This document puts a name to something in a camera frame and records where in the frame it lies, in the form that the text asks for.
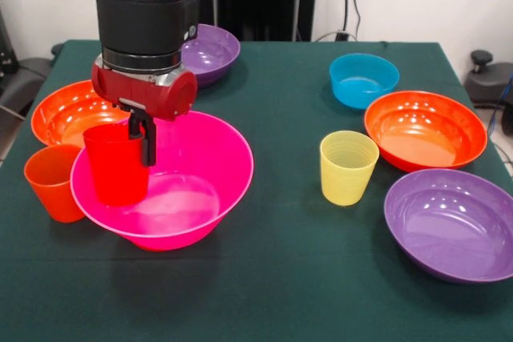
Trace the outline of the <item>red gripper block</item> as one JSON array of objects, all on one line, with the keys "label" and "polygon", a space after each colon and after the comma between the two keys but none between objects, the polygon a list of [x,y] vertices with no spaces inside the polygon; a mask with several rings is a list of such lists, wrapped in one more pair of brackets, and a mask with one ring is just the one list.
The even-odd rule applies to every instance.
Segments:
[{"label": "red gripper block", "polygon": [[[188,113],[198,91],[196,76],[182,64],[165,74],[131,74],[111,69],[101,56],[92,65],[91,82],[102,99],[119,108],[134,110],[128,120],[128,134],[130,139],[143,138],[142,162],[145,167],[156,164],[153,118],[172,121]],[[149,116],[143,118],[135,110]]]}]

